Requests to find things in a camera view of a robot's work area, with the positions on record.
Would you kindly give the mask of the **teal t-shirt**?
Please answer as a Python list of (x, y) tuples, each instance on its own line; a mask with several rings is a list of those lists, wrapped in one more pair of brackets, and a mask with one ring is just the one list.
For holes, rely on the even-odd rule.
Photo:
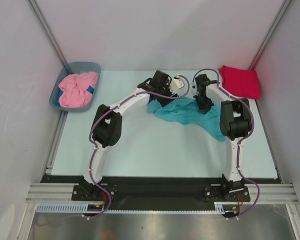
[(202, 113), (193, 98), (175, 99), (166, 106), (153, 100), (147, 104), (147, 112), (168, 122), (178, 122), (184, 126), (198, 125), (219, 142), (226, 140), (220, 129), (221, 107), (217, 104), (207, 113)]

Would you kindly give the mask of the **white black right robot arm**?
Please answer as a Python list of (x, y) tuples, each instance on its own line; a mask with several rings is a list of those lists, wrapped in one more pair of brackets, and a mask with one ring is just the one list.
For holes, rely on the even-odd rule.
[(242, 174), (244, 144), (254, 130), (249, 100), (232, 96), (219, 80), (210, 80), (206, 74), (194, 77), (194, 95), (199, 110), (207, 114), (215, 104), (220, 105), (219, 128), (226, 140), (226, 164), (219, 186), (205, 189), (207, 201), (234, 202), (248, 195)]

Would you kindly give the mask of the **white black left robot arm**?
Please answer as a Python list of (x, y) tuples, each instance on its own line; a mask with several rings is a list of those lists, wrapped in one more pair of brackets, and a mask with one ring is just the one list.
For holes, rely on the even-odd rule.
[(95, 200), (103, 191), (97, 184), (103, 178), (103, 168), (111, 147), (118, 143), (122, 135), (124, 117), (131, 111), (155, 100), (166, 105), (177, 99), (177, 91), (185, 86), (179, 76), (171, 78), (157, 70), (153, 77), (137, 85), (136, 89), (123, 100), (110, 106), (100, 105), (95, 114), (89, 133), (93, 144), (87, 172), (79, 183), (86, 199)]

